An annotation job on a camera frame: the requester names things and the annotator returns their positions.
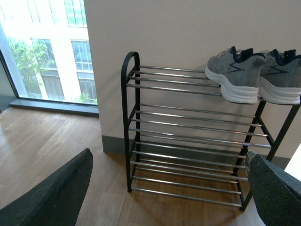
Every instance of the building window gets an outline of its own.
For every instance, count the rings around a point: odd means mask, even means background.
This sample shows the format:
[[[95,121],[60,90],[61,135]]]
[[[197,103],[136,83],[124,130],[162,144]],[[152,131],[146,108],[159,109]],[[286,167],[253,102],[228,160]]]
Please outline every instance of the building window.
[[[57,70],[46,70],[41,75],[49,100],[63,101],[65,98]]]
[[[96,88],[93,73],[78,72],[81,99],[84,103],[95,104],[97,101]]]
[[[69,26],[86,27],[84,0],[65,0]]]
[[[89,42],[73,41],[72,46],[77,70],[93,71]]]
[[[6,17],[5,14],[3,13],[2,6],[0,5],[0,21],[5,21]]]
[[[73,41],[73,53],[83,103],[97,104],[90,45],[88,41]]]
[[[55,56],[53,55],[52,47],[50,40],[46,39],[38,39],[37,42],[47,47],[45,54],[40,59],[40,64],[43,65],[44,68],[56,68],[55,64]]]
[[[55,26],[64,26],[66,11],[65,7],[61,7],[61,4],[58,4],[57,0],[48,0],[51,10],[51,15],[53,19],[53,23]]]
[[[48,0],[26,0],[32,23],[53,25]]]
[[[37,76],[35,74],[27,78],[27,80],[24,82],[24,86],[29,98],[43,99]]]

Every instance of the green leaves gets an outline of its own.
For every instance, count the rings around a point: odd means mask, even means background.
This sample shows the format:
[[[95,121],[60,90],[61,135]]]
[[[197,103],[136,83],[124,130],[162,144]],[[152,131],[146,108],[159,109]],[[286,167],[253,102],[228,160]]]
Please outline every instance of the green leaves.
[[[47,46],[38,40],[28,44],[24,40],[8,39],[8,43],[25,84],[31,84],[33,75],[46,71],[53,63],[47,60]]]

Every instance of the glass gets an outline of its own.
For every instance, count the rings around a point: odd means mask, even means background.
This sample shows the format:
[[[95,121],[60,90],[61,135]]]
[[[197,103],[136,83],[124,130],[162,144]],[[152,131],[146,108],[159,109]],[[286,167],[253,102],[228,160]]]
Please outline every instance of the glass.
[[[19,97],[97,104],[84,17],[83,0],[0,0],[0,49]]]

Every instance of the shoe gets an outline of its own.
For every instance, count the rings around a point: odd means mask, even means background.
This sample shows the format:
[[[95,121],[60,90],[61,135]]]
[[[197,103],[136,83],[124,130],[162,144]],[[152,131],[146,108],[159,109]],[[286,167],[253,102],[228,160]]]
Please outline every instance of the shoe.
[[[260,72],[259,95],[268,102],[298,105],[301,95],[301,55],[292,49],[264,53],[267,64]]]
[[[226,100],[256,104],[259,73],[264,63],[262,53],[253,53],[252,48],[239,52],[232,47],[209,59],[205,75],[221,85],[221,94]]]

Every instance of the black textured fabric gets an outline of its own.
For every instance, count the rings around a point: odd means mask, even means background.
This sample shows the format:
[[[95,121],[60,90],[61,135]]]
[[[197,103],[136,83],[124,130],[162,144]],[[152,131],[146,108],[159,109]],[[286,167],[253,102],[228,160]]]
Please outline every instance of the black textured fabric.
[[[259,216],[267,226],[301,225],[301,182],[259,154],[248,174]]]
[[[0,226],[74,226],[92,173],[88,148],[0,210]]]

